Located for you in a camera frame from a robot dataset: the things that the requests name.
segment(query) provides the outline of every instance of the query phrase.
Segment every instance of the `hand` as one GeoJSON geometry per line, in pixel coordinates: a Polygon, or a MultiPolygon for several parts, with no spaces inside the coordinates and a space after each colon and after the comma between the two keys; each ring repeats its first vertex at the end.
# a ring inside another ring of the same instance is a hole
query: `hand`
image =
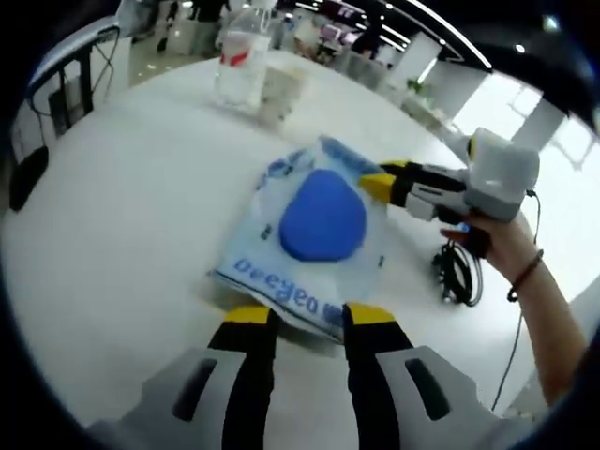
{"type": "MultiPolygon", "coordinates": [[[[468,217],[465,223],[489,234],[491,242],[486,259],[511,284],[535,258],[537,248],[532,231],[520,212],[509,223],[485,217],[468,217]]],[[[465,232],[454,230],[442,230],[441,233],[459,244],[466,236],[465,232]]]]}

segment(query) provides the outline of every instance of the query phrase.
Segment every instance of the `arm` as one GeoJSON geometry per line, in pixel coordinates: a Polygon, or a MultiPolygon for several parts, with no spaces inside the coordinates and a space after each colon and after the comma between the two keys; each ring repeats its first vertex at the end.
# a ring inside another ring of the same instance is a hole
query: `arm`
{"type": "MultiPolygon", "coordinates": [[[[487,260],[513,284],[537,252],[527,222],[522,216],[511,223],[472,217],[469,224],[489,233],[487,260]]],[[[442,234],[458,241],[464,237],[460,232],[442,234]]],[[[544,262],[524,280],[517,294],[544,397],[551,406],[570,388],[586,349],[585,339],[544,262]]]]}

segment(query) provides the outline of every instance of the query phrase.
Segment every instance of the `window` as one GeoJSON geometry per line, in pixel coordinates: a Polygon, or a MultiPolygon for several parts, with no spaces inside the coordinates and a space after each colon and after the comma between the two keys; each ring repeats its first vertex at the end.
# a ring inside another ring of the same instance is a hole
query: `window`
{"type": "MultiPolygon", "coordinates": [[[[565,135],[565,129],[578,129],[561,128],[565,135]]],[[[585,149],[586,157],[574,163],[559,143],[560,135],[555,133],[540,154],[535,191],[542,203],[538,242],[546,248],[544,260],[568,299],[577,296],[600,272],[600,243],[596,239],[600,210],[591,206],[600,198],[600,143],[591,143],[585,149]]],[[[523,212],[534,225],[535,202],[526,200],[523,212]]]]}
{"type": "Polygon", "coordinates": [[[592,131],[581,120],[572,116],[564,119],[552,140],[559,145],[571,162],[580,164],[590,148],[592,138],[592,131]]]}
{"type": "Polygon", "coordinates": [[[522,82],[494,73],[482,82],[454,123],[465,134],[482,127],[511,140],[541,98],[541,93],[522,82]]]}
{"type": "Polygon", "coordinates": [[[522,115],[529,115],[542,99],[542,94],[529,87],[524,87],[513,100],[513,108],[522,115]]]}

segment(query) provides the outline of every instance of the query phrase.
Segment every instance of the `black cable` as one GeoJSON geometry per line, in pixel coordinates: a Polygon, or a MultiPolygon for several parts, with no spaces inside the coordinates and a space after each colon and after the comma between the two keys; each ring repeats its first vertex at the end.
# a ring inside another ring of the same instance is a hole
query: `black cable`
{"type": "Polygon", "coordinates": [[[39,124],[39,134],[41,136],[41,143],[42,145],[46,145],[46,137],[44,136],[44,126],[41,123],[41,116],[36,113],[36,117],[37,117],[37,123],[39,124]]]}
{"type": "Polygon", "coordinates": [[[111,83],[113,82],[113,75],[114,75],[113,58],[114,58],[114,53],[116,52],[116,47],[119,44],[119,37],[120,37],[120,35],[121,35],[121,30],[117,29],[116,30],[116,37],[114,38],[114,45],[112,45],[111,54],[108,57],[102,51],[102,49],[99,48],[99,46],[97,44],[94,44],[94,47],[102,55],[102,57],[104,58],[104,61],[106,61],[106,64],[104,65],[104,67],[100,71],[100,74],[98,75],[98,77],[96,79],[96,82],[94,83],[94,87],[92,87],[92,95],[94,95],[94,93],[96,92],[96,89],[98,88],[100,80],[102,80],[102,77],[104,77],[104,74],[106,73],[106,71],[108,70],[108,68],[110,68],[111,69],[111,75],[109,76],[109,81],[108,81],[108,84],[106,85],[106,95],[108,95],[109,89],[111,88],[111,83]]]}
{"type": "Polygon", "coordinates": [[[39,109],[36,107],[36,105],[34,104],[34,98],[33,98],[33,96],[31,96],[31,97],[28,97],[26,100],[27,100],[27,104],[29,105],[29,108],[31,108],[31,110],[32,110],[34,113],[36,113],[36,114],[38,114],[38,115],[45,115],[46,117],[52,117],[52,116],[53,116],[53,115],[52,115],[52,114],[50,114],[49,112],[40,111],[40,110],[39,110],[39,109]]]}
{"type": "MultiPolygon", "coordinates": [[[[535,191],[528,190],[527,196],[534,197],[537,201],[537,223],[535,224],[535,234],[533,235],[533,242],[537,243],[537,234],[540,231],[540,217],[542,214],[542,204],[540,203],[540,198],[537,196],[535,191]]],[[[517,334],[515,335],[515,342],[513,344],[513,349],[510,352],[510,356],[508,358],[508,364],[506,365],[506,369],[504,370],[504,374],[502,375],[502,379],[500,381],[500,386],[498,386],[498,392],[496,393],[496,398],[494,398],[494,402],[491,405],[492,411],[494,411],[496,409],[496,405],[498,405],[498,400],[500,399],[500,395],[503,392],[504,383],[506,382],[506,377],[508,376],[510,367],[513,365],[513,360],[515,359],[515,353],[517,352],[518,337],[521,333],[521,325],[522,324],[523,324],[523,312],[521,311],[518,315],[517,334]]]]}
{"type": "Polygon", "coordinates": [[[474,257],[461,245],[448,240],[440,249],[432,262],[437,271],[440,284],[443,286],[442,297],[454,303],[462,303],[474,307],[483,294],[483,275],[479,258],[474,257]],[[476,291],[473,295],[473,281],[476,291]]]}

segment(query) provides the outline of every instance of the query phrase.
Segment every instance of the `bracelet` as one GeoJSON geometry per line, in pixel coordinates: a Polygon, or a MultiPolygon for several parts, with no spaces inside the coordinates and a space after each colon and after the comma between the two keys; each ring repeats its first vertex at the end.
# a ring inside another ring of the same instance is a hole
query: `bracelet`
{"type": "Polygon", "coordinates": [[[533,261],[531,261],[529,263],[529,265],[525,268],[525,270],[521,273],[521,275],[519,275],[517,277],[517,279],[513,283],[513,287],[508,292],[508,296],[506,297],[506,300],[508,300],[509,302],[516,302],[518,300],[517,289],[520,288],[521,284],[523,284],[523,282],[529,277],[529,275],[532,274],[533,270],[535,270],[535,267],[537,267],[539,265],[539,263],[542,261],[543,257],[544,257],[544,250],[539,250],[537,252],[537,254],[535,255],[535,258],[533,258],[533,261]]]}

